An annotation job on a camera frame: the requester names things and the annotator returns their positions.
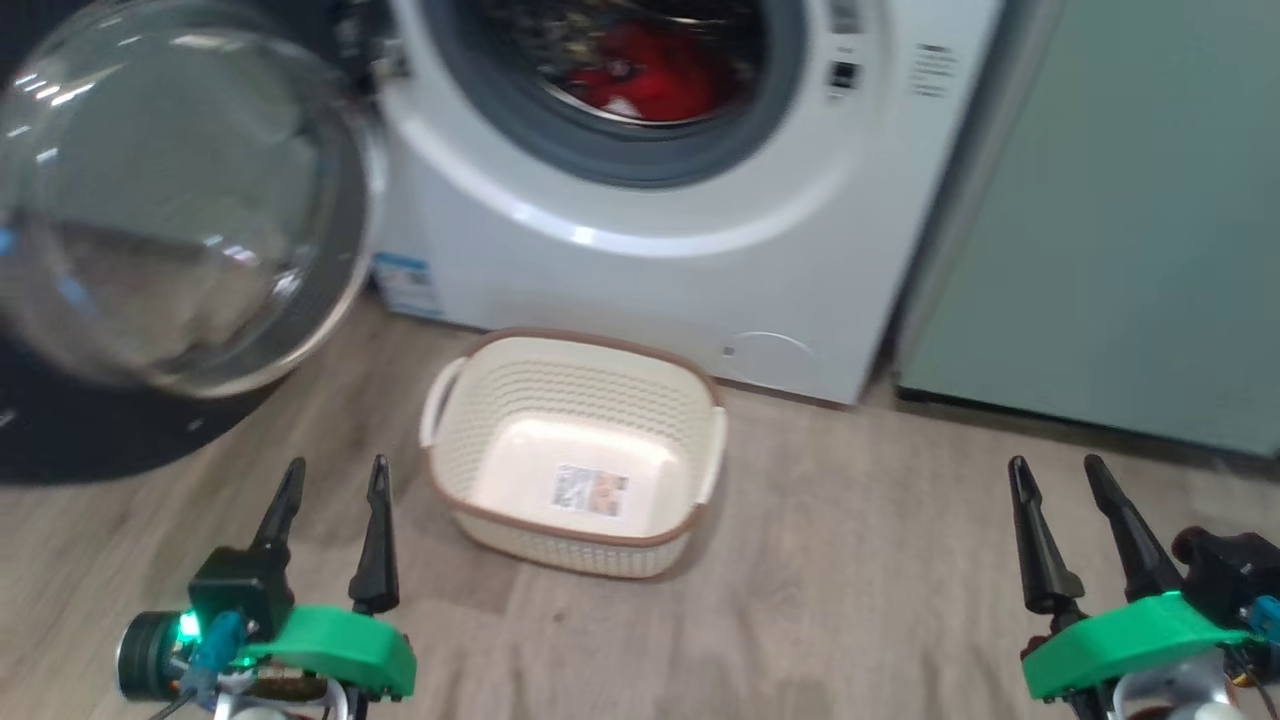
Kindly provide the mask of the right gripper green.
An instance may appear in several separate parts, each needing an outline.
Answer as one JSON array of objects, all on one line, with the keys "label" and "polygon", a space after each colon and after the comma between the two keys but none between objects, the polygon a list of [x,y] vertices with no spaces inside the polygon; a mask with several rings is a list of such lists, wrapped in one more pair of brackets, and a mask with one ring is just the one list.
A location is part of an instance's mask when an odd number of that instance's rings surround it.
[{"label": "right gripper green", "polygon": [[[1249,642],[1249,630],[1220,626],[1180,592],[1170,592],[1181,588],[1183,575],[1105,460],[1088,455],[1084,469],[1094,503],[1112,532],[1125,598],[1137,602],[1078,621],[1029,652],[1021,661],[1029,696],[1061,700],[1224,644]],[[1033,614],[1074,612],[1084,585],[1062,560],[1028,461],[1011,457],[1007,475],[1024,605]]]}]

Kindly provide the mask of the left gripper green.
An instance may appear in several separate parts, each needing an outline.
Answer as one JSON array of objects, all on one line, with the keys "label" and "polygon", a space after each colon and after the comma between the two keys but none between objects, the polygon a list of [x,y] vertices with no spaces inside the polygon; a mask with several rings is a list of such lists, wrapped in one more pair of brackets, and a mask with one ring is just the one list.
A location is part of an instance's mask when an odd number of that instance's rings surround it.
[{"label": "left gripper green", "polygon": [[[289,462],[250,544],[251,552],[289,553],[288,541],[305,495],[306,473],[303,457]],[[413,648],[398,628],[362,615],[389,612],[401,603],[390,466],[384,455],[374,460],[366,500],[370,516],[358,565],[349,579],[355,612],[326,605],[298,605],[270,641],[244,644],[239,657],[270,659],[358,687],[371,697],[407,698],[415,693],[417,680]]]}]

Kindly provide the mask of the washing machine glass door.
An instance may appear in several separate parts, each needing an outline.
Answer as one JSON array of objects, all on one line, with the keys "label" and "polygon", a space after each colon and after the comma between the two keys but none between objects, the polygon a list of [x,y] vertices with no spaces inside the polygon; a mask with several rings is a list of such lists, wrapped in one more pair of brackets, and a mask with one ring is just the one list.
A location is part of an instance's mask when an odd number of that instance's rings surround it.
[{"label": "washing machine glass door", "polygon": [[0,487],[166,466],[366,283],[385,0],[0,0]]}]

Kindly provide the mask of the red jersey garment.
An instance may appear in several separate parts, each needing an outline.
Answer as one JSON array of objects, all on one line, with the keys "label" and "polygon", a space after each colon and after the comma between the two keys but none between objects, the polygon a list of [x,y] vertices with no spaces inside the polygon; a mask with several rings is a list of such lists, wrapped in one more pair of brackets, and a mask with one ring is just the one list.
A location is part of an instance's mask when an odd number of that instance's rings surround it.
[{"label": "red jersey garment", "polygon": [[684,123],[722,102],[714,58],[691,35],[641,23],[608,28],[596,60],[571,70],[562,88],[608,117],[641,123]]}]

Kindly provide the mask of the grey-green cabinet panel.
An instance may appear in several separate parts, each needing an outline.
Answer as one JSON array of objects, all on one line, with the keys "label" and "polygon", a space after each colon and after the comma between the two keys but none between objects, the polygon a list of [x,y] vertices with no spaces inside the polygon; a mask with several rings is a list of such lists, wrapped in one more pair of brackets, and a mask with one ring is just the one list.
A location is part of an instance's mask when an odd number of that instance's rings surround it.
[{"label": "grey-green cabinet panel", "polygon": [[1280,456],[1280,0],[1007,0],[895,369]]}]

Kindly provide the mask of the white front-load washing machine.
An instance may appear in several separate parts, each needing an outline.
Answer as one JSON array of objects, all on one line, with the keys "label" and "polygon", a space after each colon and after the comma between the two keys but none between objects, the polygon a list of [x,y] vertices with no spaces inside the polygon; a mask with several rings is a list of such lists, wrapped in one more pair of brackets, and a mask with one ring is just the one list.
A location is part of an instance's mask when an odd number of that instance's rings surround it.
[{"label": "white front-load washing machine", "polygon": [[[502,138],[444,68],[419,0],[389,0],[408,73],[378,94],[392,178],[375,254],[430,265],[439,322],[627,340],[731,380],[730,338],[786,334],[815,363],[805,387],[774,391],[854,404],[1006,1],[805,0],[808,64],[776,135],[712,179],[643,190]],[[863,65],[858,90],[831,91],[832,61]]]}]

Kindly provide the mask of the blue energy label sticker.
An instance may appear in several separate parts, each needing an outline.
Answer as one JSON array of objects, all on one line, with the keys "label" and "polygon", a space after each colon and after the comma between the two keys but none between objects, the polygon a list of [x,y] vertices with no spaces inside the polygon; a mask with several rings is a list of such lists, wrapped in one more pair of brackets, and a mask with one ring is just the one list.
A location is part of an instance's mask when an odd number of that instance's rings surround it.
[{"label": "blue energy label sticker", "polygon": [[430,265],[421,258],[376,252],[372,256],[372,275],[393,313],[425,318],[444,315]]}]

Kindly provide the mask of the basket product sticker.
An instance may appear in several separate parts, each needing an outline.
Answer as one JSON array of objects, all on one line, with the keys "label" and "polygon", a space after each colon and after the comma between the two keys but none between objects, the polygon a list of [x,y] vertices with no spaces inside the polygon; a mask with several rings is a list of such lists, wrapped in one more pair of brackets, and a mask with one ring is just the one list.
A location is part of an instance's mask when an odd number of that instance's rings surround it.
[{"label": "basket product sticker", "polygon": [[571,512],[620,518],[628,487],[630,478],[626,475],[562,464],[556,469],[550,506]]}]

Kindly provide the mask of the cream perforated laundry basket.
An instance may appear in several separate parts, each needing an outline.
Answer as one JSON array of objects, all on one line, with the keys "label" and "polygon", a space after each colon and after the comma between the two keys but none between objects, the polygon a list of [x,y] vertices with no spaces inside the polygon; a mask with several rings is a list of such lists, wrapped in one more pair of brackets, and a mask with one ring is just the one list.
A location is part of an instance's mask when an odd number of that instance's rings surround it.
[{"label": "cream perforated laundry basket", "polygon": [[[643,580],[680,561],[710,507],[728,415],[685,357],[599,336],[513,328],[483,336],[431,383],[422,475],[454,524],[506,556]],[[620,518],[550,506],[556,469],[630,478]]]}]

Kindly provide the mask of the round filter cover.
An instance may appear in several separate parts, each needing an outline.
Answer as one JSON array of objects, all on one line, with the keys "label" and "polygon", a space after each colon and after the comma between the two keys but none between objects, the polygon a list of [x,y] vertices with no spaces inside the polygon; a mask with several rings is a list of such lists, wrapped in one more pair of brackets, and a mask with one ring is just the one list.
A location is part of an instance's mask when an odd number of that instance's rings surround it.
[{"label": "round filter cover", "polygon": [[805,387],[814,351],[786,334],[753,331],[730,338],[721,351],[726,377],[769,389]]}]

